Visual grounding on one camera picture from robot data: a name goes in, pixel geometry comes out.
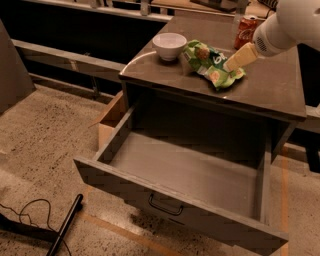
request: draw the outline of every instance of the white bowl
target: white bowl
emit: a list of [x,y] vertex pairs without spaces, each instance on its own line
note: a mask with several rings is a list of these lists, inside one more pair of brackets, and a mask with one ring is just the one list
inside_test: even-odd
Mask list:
[[152,39],[153,47],[161,59],[175,60],[187,44],[187,39],[176,33],[162,33]]

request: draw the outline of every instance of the black cord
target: black cord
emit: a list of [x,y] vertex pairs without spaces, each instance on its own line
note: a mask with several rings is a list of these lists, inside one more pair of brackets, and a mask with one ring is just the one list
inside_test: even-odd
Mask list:
[[[1,204],[1,203],[0,203],[0,206],[1,206],[2,208],[4,208],[4,209],[8,209],[8,210],[12,211],[13,213],[15,213],[15,214],[19,217],[19,222],[20,222],[20,223],[23,224],[21,217],[22,217],[22,216],[27,216],[27,217],[29,218],[29,225],[33,225],[33,226],[39,227],[37,224],[35,224],[35,223],[32,222],[30,215],[27,214],[27,213],[23,213],[23,211],[24,211],[29,205],[31,205],[31,204],[33,204],[33,203],[36,203],[36,202],[41,202],[41,201],[46,202],[46,203],[48,204],[48,216],[47,216],[47,223],[46,223],[48,229],[51,230],[51,231],[57,232],[57,231],[54,230],[52,227],[50,227],[50,224],[49,224],[50,215],[51,215],[51,203],[50,203],[49,200],[47,200],[47,199],[40,198],[40,199],[35,199],[35,200],[30,201],[29,203],[27,203],[27,204],[22,208],[22,210],[20,211],[20,213],[17,213],[13,208],[8,207],[8,206],[4,206],[4,205]],[[69,256],[72,256],[71,251],[70,251],[70,249],[69,249],[66,241],[64,241],[64,239],[62,239],[62,242],[63,242],[63,244],[65,245],[65,247],[67,248],[67,251],[68,251],[68,253],[69,253]]]

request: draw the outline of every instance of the red can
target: red can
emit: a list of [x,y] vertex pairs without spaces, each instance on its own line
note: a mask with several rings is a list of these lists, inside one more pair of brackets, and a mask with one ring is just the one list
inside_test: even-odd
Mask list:
[[234,48],[240,49],[243,45],[252,41],[254,31],[258,26],[257,16],[245,15],[241,18],[238,33],[234,41]]

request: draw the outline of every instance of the drawer handle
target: drawer handle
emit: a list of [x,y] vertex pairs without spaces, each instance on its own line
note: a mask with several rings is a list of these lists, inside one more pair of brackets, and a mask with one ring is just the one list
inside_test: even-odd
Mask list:
[[168,213],[168,214],[173,215],[173,216],[179,216],[182,213],[182,210],[183,210],[183,206],[182,205],[180,206],[180,208],[179,208],[179,210],[177,212],[173,212],[173,211],[170,211],[170,210],[168,210],[168,209],[166,209],[164,207],[156,205],[155,203],[152,202],[152,200],[153,200],[153,194],[151,194],[150,197],[149,197],[149,204],[153,208],[156,208],[156,209],[158,209],[160,211],[163,211],[163,212]]

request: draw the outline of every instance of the cardboard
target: cardboard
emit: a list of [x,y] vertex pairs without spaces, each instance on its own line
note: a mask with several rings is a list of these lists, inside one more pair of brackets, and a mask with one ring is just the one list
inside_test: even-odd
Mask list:
[[117,126],[121,118],[126,112],[123,92],[120,91],[100,113],[100,115],[92,121],[90,126],[98,124],[99,148],[103,146],[114,128]]

